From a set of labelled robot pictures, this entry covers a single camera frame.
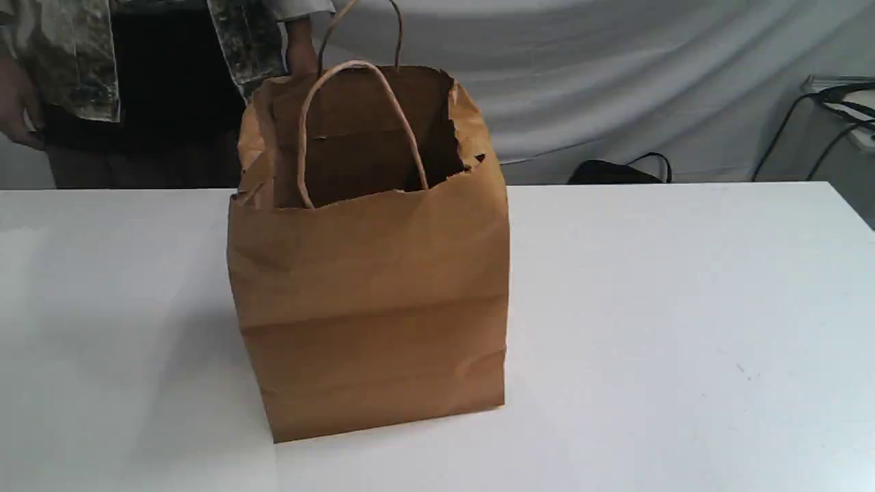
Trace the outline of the person's right hand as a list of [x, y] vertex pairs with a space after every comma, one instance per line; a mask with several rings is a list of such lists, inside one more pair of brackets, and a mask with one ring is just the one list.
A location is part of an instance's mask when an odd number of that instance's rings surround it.
[[8, 53], [1, 59], [1, 131], [10, 141], [35, 150], [44, 143], [37, 132], [44, 127], [38, 91], [27, 72]]

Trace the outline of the person's left hand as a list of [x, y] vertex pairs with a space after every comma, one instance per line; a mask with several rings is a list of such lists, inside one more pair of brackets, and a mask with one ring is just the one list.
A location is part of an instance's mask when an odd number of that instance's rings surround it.
[[301, 16], [284, 23], [286, 33], [285, 59], [288, 74], [293, 77], [310, 76], [319, 69], [319, 56], [312, 41], [312, 22]]

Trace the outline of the white sleeve forearm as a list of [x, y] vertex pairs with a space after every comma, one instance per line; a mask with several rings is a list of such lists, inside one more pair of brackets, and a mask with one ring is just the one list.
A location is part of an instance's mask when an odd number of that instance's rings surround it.
[[265, 3], [269, 4], [276, 21], [282, 23], [306, 18], [312, 14], [336, 12], [334, 2], [330, 0], [276, 0]]

